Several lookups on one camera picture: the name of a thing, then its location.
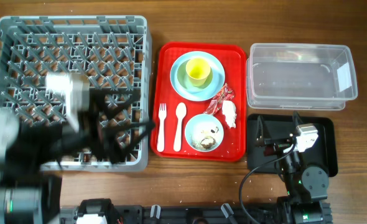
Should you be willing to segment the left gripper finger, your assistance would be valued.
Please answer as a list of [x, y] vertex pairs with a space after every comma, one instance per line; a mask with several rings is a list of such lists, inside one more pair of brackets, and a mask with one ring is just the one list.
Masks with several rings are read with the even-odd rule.
[[116, 108], [109, 109], [107, 108], [105, 110], [105, 115], [108, 119], [112, 119], [115, 116], [117, 116], [120, 112], [127, 109], [131, 104], [133, 104], [135, 101], [140, 99], [140, 95], [137, 93], [133, 93], [128, 100], [126, 100], [124, 103], [119, 104]]
[[[124, 162], [127, 156], [133, 152], [135, 147], [142, 141], [143, 138], [150, 135], [156, 124], [153, 121], [146, 121], [134, 124], [125, 124], [123, 126], [113, 126], [104, 128], [104, 152], [105, 157], [112, 164]], [[130, 140], [127, 146], [121, 146], [117, 141], [117, 134], [123, 131], [131, 131], [134, 128], [144, 128], [143, 132], [138, 137]]]

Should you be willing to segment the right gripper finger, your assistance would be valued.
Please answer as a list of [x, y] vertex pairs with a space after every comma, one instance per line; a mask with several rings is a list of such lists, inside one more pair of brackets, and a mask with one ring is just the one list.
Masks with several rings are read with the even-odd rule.
[[264, 121], [261, 115], [257, 118], [256, 146], [264, 146]]
[[300, 125], [303, 125], [303, 121], [302, 121], [302, 118], [300, 117], [299, 113], [297, 111], [294, 111], [293, 112], [293, 115], [292, 115], [292, 120], [293, 120], [293, 123], [294, 123], [294, 126], [295, 127], [298, 127]]

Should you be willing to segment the white napkin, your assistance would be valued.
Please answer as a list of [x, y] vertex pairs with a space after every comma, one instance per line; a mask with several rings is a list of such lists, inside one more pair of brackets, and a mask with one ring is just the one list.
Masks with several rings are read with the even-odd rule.
[[229, 128], [236, 127], [236, 106], [232, 101], [224, 100], [222, 104], [222, 113]]

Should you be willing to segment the white plastic fork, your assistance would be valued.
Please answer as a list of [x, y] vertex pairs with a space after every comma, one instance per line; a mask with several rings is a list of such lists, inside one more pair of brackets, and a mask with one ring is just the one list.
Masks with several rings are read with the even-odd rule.
[[160, 104], [158, 115], [159, 115], [159, 132], [158, 132], [158, 139], [157, 139], [157, 151], [162, 152], [165, 146], [164, 121], [167, 116], [167, 106], [165, 103]]

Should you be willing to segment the red candy wrapper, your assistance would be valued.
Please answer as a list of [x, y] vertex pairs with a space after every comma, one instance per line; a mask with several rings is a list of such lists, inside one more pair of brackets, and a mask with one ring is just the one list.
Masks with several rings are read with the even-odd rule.
[[234, 91], [225, 83], [221, 90], [211, 99], [204, 114], [215, 115], [221, 108], [224, 101], [230, 101], [235, 97]]

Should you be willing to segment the light blue food bowl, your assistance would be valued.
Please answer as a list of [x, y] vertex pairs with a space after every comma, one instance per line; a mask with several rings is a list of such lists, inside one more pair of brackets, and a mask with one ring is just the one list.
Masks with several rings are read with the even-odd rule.
[[184, 135], [194, 150], [211, 152], [222, 143], [225, 132], [217, 118], [209, 114], [198, 114], [189, 119]]

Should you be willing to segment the white plastic spoon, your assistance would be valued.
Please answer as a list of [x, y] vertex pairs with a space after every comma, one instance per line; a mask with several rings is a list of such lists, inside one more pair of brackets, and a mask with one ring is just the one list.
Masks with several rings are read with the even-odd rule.
[[182, 145], [182, 121], [187, 114], [185, 103], [181, 102], [177, 105], [175, 114], [177, 116], [177, 129], [175, 132], [173, 149], [175, 152], [179, 152]]

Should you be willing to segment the light blue plate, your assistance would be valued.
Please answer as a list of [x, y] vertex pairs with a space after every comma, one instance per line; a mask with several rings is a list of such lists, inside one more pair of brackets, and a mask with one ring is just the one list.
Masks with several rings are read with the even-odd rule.
[[[177, 79], [179, 67], [192, 58], [204, 58], [208, 61], [212, 69], [213, 79], [209, 86], [200, 92], [188, 92], [182, 88]], [[181, 55], [172, 65], [170, 69], [170, 82], [173, 89], [183, 98], [190, 101], [205, 101], [213, 98], [222, 88], [225, 83], [225, 70], [221, 62], [212, 54], [192, 51]]]

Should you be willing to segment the yellow plastic cup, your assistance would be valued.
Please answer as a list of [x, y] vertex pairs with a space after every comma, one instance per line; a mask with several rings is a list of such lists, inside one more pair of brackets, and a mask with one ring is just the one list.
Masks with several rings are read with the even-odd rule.
[[211, 67], [206, 59], [198, 57], [192, 58], [187, 62], [185, 71], [193, 86], [201, 86], [210, 75]]

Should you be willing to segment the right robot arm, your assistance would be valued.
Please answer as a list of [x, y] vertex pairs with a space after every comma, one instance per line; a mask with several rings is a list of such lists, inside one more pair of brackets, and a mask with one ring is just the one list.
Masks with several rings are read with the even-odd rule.
[[265, 156], [276, 156], [287, 190], [286, 197], [277, 199], [276, 220], [280, 223], [323, 223], [321, 201], [327, 198], [329, 175], [325, 169], [304, 162], [302, 153], [311, 149], [318, 139], [312, 123], [304, 123], [299, 114], [292, 116], [295, 129], [284, 138], [274, 138], [262, 116], [257, 119], [256, 147], [264, 148]]

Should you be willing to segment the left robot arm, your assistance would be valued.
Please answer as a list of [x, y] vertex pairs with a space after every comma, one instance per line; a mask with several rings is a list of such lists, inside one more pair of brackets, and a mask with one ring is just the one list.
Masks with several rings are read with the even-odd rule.
[[114, 118], [140, 98], [138, 93], [110, 108], [109, 90], [91, 90], [88, 107], [78, 114], [78, 130], [68, 123], [28, 126], [9, 108], [0, 108], [0, 223], [60, 221], [62, 178], [40, 173], [50, 161], [90, 149], [98, 159], [122, 162], [155, 126], [151, 120], [101, 127], [100, 114]]

